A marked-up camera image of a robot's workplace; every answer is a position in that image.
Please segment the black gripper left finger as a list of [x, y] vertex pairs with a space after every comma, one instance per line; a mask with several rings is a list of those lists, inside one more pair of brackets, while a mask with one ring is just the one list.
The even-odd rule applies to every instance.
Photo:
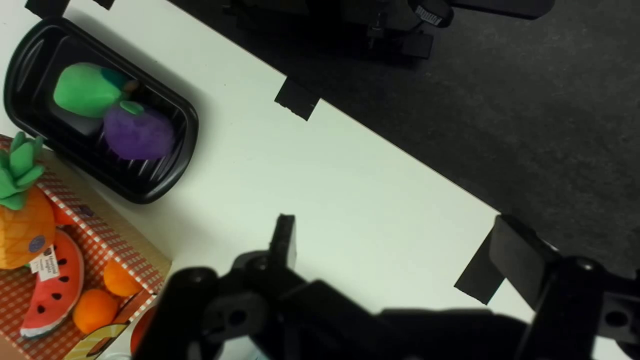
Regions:
[[272, 268], [290, 268], [293, 261], [296, 218], [280, 213], [267, 247], [267, 264]]

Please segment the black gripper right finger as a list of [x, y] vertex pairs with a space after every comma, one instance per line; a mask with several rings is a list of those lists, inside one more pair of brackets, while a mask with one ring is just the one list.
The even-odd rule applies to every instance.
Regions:
[[560, 260], [560, 254], [519, 219], [500, 213], [490, 231], [490, 260], [523, 301], [535, 307], [545, 287], [547, 268]]

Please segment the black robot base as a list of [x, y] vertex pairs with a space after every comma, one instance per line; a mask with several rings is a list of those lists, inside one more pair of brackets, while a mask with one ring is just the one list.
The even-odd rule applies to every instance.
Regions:
[[556, 0], [167, 0], [274, 67], [302, 55], [424, 62], [457, 9], [538, 19]]

